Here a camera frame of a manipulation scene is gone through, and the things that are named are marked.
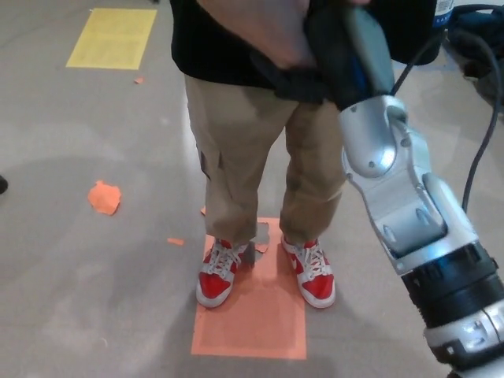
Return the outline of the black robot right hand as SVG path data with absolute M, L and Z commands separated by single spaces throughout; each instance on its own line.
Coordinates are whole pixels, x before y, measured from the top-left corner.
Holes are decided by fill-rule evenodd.
M 312 1 L 304 32 L 315 69 L 278 69 L 267 57 L 250 54 L 256 69 L 279 98 L 344 110 L 368 98 L 389 95 L 395 78 L 383 29 L 361 6 L 345 1 Z

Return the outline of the person's bare right hand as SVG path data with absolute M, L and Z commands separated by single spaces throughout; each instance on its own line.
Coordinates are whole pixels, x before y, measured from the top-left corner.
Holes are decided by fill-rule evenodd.
M 308 1 L 205 0 L 198 3 L 217 23 L 280 69 L 313 67 L 303 31 Z

